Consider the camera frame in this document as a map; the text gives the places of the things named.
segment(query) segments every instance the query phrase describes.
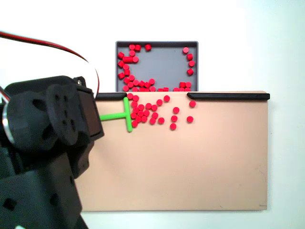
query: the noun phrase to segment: white wall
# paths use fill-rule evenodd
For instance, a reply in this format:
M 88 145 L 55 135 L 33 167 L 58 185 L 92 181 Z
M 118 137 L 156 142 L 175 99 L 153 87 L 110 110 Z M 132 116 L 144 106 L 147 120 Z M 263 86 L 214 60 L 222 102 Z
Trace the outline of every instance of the white wall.
M 83 213 L 91 229 L 305 228 L 305 2 L 2 1 L 0 29 L 67 46 L 0 39 L 0 84 L 83 75 L 114 91 L 117 40 L 198 41 L 201 91 L 265 90 L 269 100 L 268 210 Z

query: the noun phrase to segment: mounting hole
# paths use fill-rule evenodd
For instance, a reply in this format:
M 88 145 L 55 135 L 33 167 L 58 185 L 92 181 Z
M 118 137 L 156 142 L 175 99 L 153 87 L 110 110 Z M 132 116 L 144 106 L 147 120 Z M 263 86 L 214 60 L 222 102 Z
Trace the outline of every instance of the mounting hole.
M 17 202 L 11 198 L 7 198 L 3 204 L 3 206 L 10 210 L 10 211 L 13 211 L 15 209 L 15 206 L 16 206 Z
M 59 197 L 58 195 L 55 193 L 51 196 L 50 198 L 50 204 L 52 204 L 53 206 L 57 206 L 59 202 Z
M 70 182 L 71 182 L 71 184 L 74 186 L 74 179 L 73 179 L 72 176 L 70 176 Z
M 75 123 L 73 119 L 71 119 L 71 126 L 72 126 L 72 130 L 75 132 Z

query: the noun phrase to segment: beige board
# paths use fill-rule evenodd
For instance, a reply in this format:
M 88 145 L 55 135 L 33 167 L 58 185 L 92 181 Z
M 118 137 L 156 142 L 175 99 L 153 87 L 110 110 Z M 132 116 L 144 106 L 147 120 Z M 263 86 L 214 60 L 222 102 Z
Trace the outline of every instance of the beige board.
M 128 133 L 124 119 L 102 122 L 105 136 L 76 179 L 83 211 L 267 209 L 267 101 L 197 101 L 190 108 L 185 92 L 133 94 L 139 104 L 169 95 L 157 110 L 165 123 Z M 97 106 L 101 115 L 124 110 L 123 101 Z

